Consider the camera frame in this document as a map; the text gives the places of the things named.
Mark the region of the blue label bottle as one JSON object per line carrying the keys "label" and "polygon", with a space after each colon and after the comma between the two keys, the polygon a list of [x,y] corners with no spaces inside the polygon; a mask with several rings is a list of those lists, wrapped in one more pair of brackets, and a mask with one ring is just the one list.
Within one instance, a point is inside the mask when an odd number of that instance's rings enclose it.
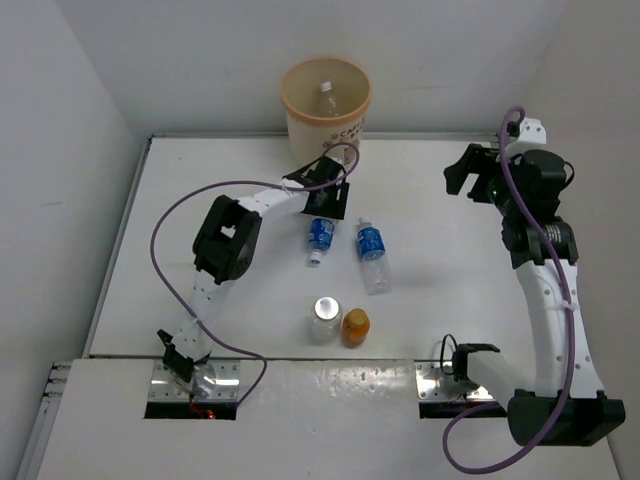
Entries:
{"label": "blue label bottle", "polygon": [[330,81],[322,82],[319,86],[317,113],[322,118],[341,116],[338,100]]}
{"label": "blue label bottle", "polygon": [[366,292],[369,295],[389,292],[392,281],[386,247],[380,230],[367,217],[359,218],[356,247]]}
{"label": "blue label bottle", "polygon": [[335,229],[335,220],[322,217],[312,219],[307,241],[310,267],[317,267],[322,263],[324,256],[331,248]]}

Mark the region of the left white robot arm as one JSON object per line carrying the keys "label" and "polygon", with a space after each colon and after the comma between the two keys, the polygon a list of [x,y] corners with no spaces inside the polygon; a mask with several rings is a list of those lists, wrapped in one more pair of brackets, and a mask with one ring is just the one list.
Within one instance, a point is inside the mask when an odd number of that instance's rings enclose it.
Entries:
{"label": "left white robot arm", "polygon": [[[282,177],[278,183],[232,180],[213,183],[190,192],[165,211],[154,226],[149,253],[151,264],[169,293],[190,317],[190,325],[171,335],[158,332],[163,345],[163,364],[181,382],[194,382],[199,365],[207,362],[211,345],[263,360],[254,352],[232,347],[213,339],[204,329],[207,319],[232,283],[239,280],[254,259],[261,228],[269,222],[290,215],[304,214],[330,220],[345,218],[353,167],[326,154]],[[156,241],[163,223],[179,206],[200,193],[231,186],[252,186],[251,195],[232,198],[218,196],[209,208],[192,244],[195,280],[190,299],[185,299],[167,279],[158,263]]]}

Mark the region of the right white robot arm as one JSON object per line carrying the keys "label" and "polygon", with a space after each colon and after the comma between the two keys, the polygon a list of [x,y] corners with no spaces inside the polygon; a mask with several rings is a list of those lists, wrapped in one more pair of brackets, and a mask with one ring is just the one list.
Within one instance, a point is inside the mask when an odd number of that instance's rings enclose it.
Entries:
{"label": "right white robot arm", "polygon": [[568,186],[565,161],[541,149],[516,154],[509,171],[524,206],[514,200],[495,148],[471,144],[444,171],[446,191],[459,194],[467,177],[476,203],[501,213],[502,241],[523,289],[533,333],[536,378],[529,383],[491,344],[462,343],[452,359],[452,380],[464,388],[484,387],[507,413],[514,441],[526,445],[542,431],[563,388],[570,389],[559,418],[545,431],[543,446],[587,447],[626,419],[594,368],[577,298],[578,251],[570,225],[557,214]]}

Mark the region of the beige plastic waste bin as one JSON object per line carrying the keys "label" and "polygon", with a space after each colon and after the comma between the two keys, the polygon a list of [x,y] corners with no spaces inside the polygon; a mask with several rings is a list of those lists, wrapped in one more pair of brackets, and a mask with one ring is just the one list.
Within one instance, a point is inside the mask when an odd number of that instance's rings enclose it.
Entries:
{"label": "beige plastic waste bin", "polygon": [[[322,118],[317,106],[319,86],[330,81],[341,116]],[[364,120],[372,99],[372,83],[358,65],[339,57],[316,57],[292,67],[283,77],[280,98],[285,109],[295,160],[306,165],[324,152],[349,155],[355,161]]]}

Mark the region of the clear jar white lid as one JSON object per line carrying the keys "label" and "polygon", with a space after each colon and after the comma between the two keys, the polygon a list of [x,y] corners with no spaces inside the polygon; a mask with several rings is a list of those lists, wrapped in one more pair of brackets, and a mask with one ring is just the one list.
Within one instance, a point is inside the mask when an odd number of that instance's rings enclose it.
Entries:
{"label": "clear jar white lid", "polygon": [[335,339],[340,330],[342,309],[339,302],[330,296],[319,298],[311,311],[311,337],[324,343]]}

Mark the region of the orange juice bottle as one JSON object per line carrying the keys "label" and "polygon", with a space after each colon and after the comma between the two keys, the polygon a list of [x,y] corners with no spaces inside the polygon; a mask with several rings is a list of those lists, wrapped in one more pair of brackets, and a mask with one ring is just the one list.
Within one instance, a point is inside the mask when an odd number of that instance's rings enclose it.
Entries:
{"label": "orange juice bottle", "polygon": [[369,333],[371,322],[367,313],[361,308],[349,311],[343,318],[341,338],[344,345],[357,347],[361,345]]}

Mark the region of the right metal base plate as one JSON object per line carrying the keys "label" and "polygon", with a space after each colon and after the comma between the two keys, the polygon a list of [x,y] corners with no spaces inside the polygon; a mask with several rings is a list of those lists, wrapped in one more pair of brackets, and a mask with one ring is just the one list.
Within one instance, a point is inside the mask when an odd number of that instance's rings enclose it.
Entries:
{"label": "right metal base plate", "polygon": [[418,400],[421,403],[489,402],[494,398],[484,387],[464,386],[446,375],[438,361],[414,363]]}

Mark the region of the metal base plate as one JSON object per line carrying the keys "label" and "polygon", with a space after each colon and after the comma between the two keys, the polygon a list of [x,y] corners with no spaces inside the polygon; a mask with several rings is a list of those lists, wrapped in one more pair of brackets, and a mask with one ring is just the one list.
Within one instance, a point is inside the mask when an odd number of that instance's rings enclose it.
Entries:
{"label": "metal base plate", "polygon": [[235,403],[239,399],[240,362],[209,360],[195,367],[190,381],[174,375],[161,360],[154,362],[148,389],[151,403],[187,403],[193,396],[196,403]]}
{"label": "metal base plate", "polygon": [[421,403],[489,402],[494,398],[484,387],[464,386],[446,375],[438,361],[414,363],[418,400]]}

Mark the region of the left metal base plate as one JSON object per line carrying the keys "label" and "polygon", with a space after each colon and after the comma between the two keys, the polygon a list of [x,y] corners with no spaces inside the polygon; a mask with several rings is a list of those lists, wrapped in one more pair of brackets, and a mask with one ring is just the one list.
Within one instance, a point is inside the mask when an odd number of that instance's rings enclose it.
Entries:
{"label": "left metal base plate", "polygon": [[239,399],[240,362],[209,360],[195,367],[190,381],[174,375],[161,360],[154,362],[148,389],[151,403],[187,403],[193,396],[196,403],[235,403]]}

